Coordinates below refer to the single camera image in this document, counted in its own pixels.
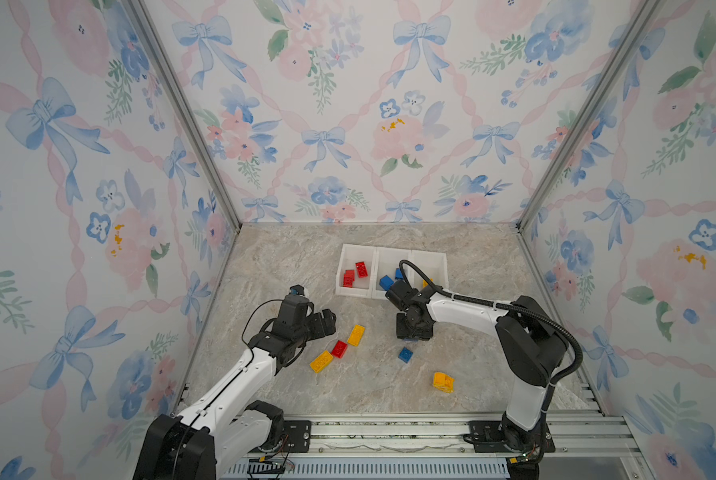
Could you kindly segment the red curved lego brick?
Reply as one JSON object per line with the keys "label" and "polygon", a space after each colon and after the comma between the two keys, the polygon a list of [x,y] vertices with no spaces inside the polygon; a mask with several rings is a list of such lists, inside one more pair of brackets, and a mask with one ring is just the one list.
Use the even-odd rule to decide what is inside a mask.
{"label": "red curved lego brick", "polygon": [[363,261],[357,262],[355,264],[355,269],[356,269],[357,276],[359,278],[363,279],[363,278],[369,277],[369,269],[365,262],[363,262]]}

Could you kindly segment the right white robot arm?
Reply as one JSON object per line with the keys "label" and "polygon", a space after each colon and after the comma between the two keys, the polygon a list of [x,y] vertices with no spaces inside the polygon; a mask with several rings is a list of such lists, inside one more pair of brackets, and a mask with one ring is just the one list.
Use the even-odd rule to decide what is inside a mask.
{"label": "right white robot arm", "polygon": [[419,290],[397,280],[385,297],[399,310],[397,337],[430,340],[438,323],[465,327],[499,340],[514,382],[505,413],[489,433],[472,433],[477,444],[500,443],[505,449],[537,453],[546,440],[546,416],[556,376],[570,341],[550,324],[533,298],[502,303],[459,295],[431,285]]}

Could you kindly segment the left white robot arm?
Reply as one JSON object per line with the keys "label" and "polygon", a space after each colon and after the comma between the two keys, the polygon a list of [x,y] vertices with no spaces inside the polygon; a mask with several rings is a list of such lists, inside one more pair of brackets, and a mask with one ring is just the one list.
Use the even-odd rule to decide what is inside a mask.
{"label": "left white robot arm", "polygon": [[285,430],[284,411],[255,395],[309,342],[333,335],[337,315],[316,310],[300,285],[278,302],[277,316],[245,342],[243,355],[218,383],[180,413],[151,423],[135,479],[218,479],[247,454],[274,457],[296,440]]}

